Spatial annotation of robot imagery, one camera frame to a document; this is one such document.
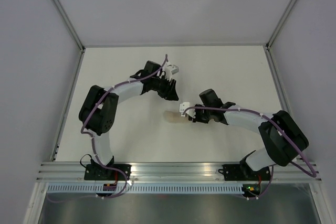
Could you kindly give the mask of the beige cloth napkin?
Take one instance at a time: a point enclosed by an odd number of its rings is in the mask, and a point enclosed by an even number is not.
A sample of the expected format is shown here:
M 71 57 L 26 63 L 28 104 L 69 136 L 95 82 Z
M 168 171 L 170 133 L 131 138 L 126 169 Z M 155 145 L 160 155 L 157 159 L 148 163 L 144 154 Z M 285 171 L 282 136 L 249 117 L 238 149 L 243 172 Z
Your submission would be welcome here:
M 190 123 L 190 120 L 187 117 L 181 116 L 179 112 L 164 111 L 163 117 L 169 123 L 175 123 L 175 124 Z

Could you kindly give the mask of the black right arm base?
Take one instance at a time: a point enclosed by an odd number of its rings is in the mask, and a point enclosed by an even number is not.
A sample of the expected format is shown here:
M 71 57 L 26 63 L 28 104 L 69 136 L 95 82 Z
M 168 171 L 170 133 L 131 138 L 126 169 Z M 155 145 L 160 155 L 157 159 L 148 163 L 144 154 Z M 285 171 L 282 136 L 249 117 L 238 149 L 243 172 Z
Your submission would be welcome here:
M 225 181 L 258 182 L 261 180 L 265 182 L 271 178 L 270 168 L 268 167 L 256 172 L 240 164 L 223 164 L 218 172 L 224 176 Z

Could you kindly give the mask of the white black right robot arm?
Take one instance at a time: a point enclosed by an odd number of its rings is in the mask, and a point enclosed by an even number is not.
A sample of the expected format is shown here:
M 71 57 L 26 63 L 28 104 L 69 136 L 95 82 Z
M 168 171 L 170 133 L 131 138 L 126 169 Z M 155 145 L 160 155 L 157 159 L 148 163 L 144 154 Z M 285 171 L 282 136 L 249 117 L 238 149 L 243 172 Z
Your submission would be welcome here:
M 180 108 L 181 114 L 189 121 L 206 124 L 213 120 L 227 126 L 242 127 L 261 137 L 264 147 L 240 161 L 239 172 L 245 179 L 254 178 L 268 166 L 287 166 L 309 146 L 303 131 L 284 110 L 261 113 L 234 102 L 223 103 L 212 89 L 203 91 L 199 97 L 201 104 Z

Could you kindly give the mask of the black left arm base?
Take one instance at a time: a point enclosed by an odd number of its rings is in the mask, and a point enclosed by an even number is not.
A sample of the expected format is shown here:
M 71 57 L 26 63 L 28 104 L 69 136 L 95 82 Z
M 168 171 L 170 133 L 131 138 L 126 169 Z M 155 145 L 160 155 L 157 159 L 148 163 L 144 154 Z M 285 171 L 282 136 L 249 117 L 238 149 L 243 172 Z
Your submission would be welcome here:
M 82 159 L 85 156 L 90 157 L 90 162 L 84 164 Z M 93 160 L 90 154 L 85 154 L 79 161 L 79 164 L 85 169 L 84 180 L 114 180 L 114 181 L 125 181 L 129 180 L 131 175 L 131 165 L 129 164 L 119 164 L 114 162 L 114 158 L 107 164 L 107 168 L 103 168 L 96 161 Z

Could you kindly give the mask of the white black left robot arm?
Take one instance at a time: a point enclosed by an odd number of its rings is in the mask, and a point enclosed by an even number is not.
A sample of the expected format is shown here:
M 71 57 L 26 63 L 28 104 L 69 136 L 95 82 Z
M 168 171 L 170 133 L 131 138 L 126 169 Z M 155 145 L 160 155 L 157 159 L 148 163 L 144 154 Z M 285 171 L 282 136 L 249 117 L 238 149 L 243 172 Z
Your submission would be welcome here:
M 117 106 L 149 91 L 156 92 L 164 100 L 178 101 L 176 80 L 173 79 L 178 72 L 178 66 L 167 59 L 161 65 L 147 61 L 143 69 L 124 82 L 109 88 L 93 85 L 89 89 L 79 111 L 79 121 L 82 122 L 80 133 L 91 137 L 93 159 L 98 163 L 96 173 L 102 179 L 114 176 L 109 131 L 115 121 Z

